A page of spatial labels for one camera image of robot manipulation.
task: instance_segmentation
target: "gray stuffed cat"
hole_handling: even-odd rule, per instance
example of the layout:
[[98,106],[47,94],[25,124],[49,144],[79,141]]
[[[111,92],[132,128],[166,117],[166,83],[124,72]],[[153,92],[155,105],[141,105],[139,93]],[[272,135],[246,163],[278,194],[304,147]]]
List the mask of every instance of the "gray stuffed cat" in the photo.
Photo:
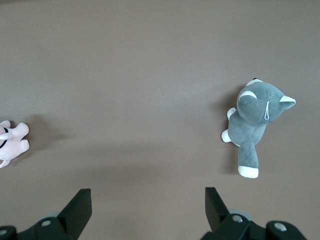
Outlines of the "gray stuffed cat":
[[261,140],[267,124],[295,104],[296,100],[257,78],[241,90],[236,102],[237,109],[233,107],[227,112],[228,129],[221,135],[225,143],[233,142],[240,147],[240,175],[252,179],[258,177],[259,162],[255,145]]

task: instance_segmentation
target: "pink stuffed animal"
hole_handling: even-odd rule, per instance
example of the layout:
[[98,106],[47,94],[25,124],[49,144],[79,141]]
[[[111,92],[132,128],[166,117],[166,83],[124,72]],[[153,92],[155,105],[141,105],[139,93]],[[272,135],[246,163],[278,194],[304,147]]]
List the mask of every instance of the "pink stuffed animal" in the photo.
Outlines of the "pink stuffed animal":
[[0,168],[7,166],[10,161],[29,149],[28,140],[22,140],[29,133],[25,123],[19,123],[15,128],[10,128],[9,121],[0,123]]

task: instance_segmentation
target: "stuffed animal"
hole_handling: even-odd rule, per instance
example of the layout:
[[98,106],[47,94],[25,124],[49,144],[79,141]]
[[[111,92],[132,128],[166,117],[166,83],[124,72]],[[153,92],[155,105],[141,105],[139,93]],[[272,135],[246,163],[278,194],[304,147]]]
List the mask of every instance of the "stuffed animal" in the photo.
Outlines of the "stuffed animal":
[[259,162],[255,145],[261,140],[266,126],[293,105],[296,100],[284,95],[275,86],[257,78],[250,81],[238,95],[236,109],[227,112],[228,129],[221,137],[239,148],[238,171],[246,178],[257,178]]
[[29,149],[28,140],[22,138],[29,133],[25,123],[19,123],[15,128],[10,128],[9,121],[0,123],[0,168],[7,166],[10,161]]

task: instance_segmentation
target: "cat tail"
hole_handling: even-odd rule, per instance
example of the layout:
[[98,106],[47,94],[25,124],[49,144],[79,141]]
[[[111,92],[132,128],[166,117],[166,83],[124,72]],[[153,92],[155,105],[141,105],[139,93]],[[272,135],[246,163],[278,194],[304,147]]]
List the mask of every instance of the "cat tail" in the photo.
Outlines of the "cat tail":
[[240,145],[238,171],[241,176],[250,179],[255,179],[259,175],[258,156],[252,141],[245,141]]

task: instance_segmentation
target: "plush cat head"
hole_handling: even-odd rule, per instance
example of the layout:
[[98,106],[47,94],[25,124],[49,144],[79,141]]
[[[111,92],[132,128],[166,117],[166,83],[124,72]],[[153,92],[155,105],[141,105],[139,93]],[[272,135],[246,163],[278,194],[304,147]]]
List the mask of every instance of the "plush cat head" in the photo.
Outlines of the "plush cat head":
[[236,102],[240,117],[251,126],[272,123],[295,104],[296,100],[257,78],[241,90]]

